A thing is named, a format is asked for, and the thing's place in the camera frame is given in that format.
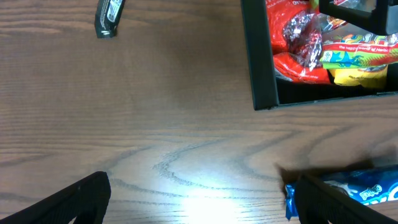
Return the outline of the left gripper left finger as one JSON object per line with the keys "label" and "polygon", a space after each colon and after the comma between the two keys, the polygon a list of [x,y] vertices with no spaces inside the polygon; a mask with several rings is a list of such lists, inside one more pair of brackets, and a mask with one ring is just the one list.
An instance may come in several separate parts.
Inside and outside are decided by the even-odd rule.
{"label": "left gripper left finger", "polygon": [[102,224],[111,197],[106,172],[98,171],[1,220],[1,224]]}

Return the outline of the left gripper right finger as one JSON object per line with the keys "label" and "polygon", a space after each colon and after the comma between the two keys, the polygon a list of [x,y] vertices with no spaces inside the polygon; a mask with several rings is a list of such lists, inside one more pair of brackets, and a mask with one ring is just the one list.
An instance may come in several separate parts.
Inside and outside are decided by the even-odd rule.
{"label": "left gripper right finger", "polygon": [[294,200],[301,224],[397,224],[307,174],[297,181]]}

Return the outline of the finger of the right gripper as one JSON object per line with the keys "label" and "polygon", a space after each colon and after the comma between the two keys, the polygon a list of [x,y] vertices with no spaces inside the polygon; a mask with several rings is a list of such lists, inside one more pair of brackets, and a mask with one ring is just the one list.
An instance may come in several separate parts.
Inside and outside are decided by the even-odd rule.
{"label": "finger of the right gripper", "polygon": [[397,33],[397,1],[377,0],[371,12],[339,6],[330,0],[319,0],[318,6],[321,13],[344,20],[373,34]]}

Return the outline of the green Haribo gummy bag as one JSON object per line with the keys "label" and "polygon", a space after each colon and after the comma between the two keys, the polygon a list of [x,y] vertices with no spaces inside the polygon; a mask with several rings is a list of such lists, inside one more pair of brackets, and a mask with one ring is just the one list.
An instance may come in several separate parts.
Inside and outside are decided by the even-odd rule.
{"label": "green Haribo gummy bag", "polygon": [[[371,12],[376,1],[333,1],[351,9]],[[397,33],[377,35],[344,20],[320,13],[325,69],[368,68],[397,63]]]}

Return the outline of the yellow snack bag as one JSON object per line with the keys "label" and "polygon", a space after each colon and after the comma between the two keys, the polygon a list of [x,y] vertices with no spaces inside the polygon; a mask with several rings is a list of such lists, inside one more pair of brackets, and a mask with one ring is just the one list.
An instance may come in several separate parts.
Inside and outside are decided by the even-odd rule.
{"label": "yellow snack bag", "polygon": [[362,86],[383,89],[387,83],[387,65],[368,68],[339,68],[329,72],[339,86]]}

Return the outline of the blue Oreo cookie pack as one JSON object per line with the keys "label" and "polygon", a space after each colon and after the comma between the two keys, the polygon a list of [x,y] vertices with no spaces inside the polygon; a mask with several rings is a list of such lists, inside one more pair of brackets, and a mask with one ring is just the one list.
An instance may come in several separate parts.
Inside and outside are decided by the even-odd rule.
{"label": "blue Oreo cookie pack", "polygon": [[[315,178],[367,207],[397,200],[396,165],[337,172]],[[299,219],[294,200],[297,181],[285,186],[285,217],[288,220],[293,217]]]}

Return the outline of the red candy bag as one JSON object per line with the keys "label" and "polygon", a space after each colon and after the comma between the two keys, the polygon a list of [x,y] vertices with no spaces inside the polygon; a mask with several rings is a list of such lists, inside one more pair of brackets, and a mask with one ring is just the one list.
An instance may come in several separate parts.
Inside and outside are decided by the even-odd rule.
{"label": "red candy bag", "polygon": [[276,77],[292,83],[329,84],[322,67],[322,33],[310,1],[266,0]]}

